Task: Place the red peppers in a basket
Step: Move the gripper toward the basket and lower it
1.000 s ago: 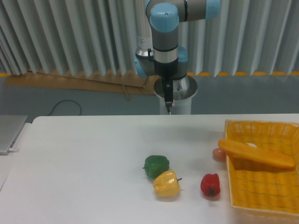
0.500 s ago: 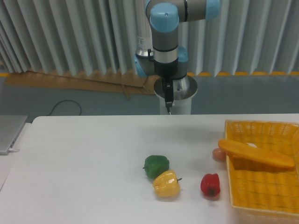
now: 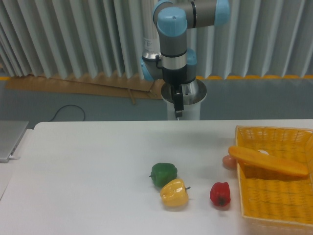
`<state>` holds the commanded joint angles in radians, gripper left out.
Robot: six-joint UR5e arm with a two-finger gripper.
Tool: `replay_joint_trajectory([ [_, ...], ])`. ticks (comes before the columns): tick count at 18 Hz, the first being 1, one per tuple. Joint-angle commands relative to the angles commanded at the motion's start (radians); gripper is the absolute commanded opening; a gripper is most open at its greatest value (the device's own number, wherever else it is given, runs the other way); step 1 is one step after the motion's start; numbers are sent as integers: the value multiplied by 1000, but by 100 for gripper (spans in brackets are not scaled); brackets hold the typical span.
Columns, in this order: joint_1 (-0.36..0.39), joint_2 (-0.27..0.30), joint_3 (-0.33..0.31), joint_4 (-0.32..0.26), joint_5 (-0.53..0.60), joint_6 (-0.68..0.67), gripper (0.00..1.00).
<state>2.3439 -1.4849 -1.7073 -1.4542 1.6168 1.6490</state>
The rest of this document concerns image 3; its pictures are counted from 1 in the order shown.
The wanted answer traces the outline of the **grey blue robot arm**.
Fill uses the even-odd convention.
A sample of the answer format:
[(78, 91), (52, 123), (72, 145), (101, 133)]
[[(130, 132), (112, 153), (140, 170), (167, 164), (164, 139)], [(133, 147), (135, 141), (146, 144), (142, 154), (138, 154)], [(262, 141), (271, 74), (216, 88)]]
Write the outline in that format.
[(199, 120), (207, 89), (196, 78), (197, 54), (187, 46), (187, 30), (220, 26), (230, 18), (227, 0), (144, 2), (143, 77), (163, 80), (161, 97), (169, 120)]

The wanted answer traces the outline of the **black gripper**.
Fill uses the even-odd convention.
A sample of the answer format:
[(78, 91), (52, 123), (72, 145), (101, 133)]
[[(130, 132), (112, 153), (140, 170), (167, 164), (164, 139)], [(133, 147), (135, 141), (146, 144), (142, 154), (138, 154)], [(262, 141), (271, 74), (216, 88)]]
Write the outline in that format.
[[(184, 84), (185, 82), (187, 82), (187, 65), (177, 70), (171, 70), (163, 67), (162, 75), (163, 80), (168, 84)], [(179, 85), (178, 87), (171, 86), (171, 96), (173, 100), (175, 116), (181, 117), (182, 111), (184, 110), (183, 92), (181, 85)]]

